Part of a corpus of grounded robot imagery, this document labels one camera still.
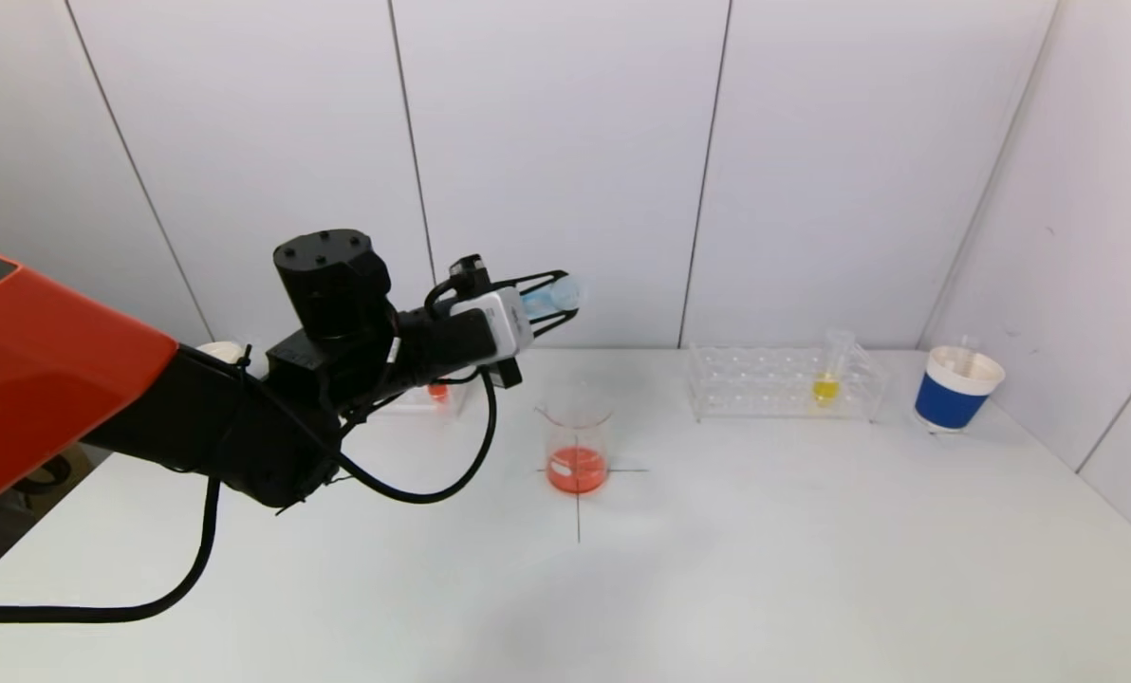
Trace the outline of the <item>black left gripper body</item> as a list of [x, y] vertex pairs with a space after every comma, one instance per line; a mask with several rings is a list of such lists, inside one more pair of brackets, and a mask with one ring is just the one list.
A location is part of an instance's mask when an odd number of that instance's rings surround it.
[[477, 254], [458, 259], [425, 306], [402, 312], [398, 330], [398, 377], [409, 386], [475, 368], [497, 388], [510, 388], [523, 383], [516, 356], [534, 342], [521, 294], [493, 289]]

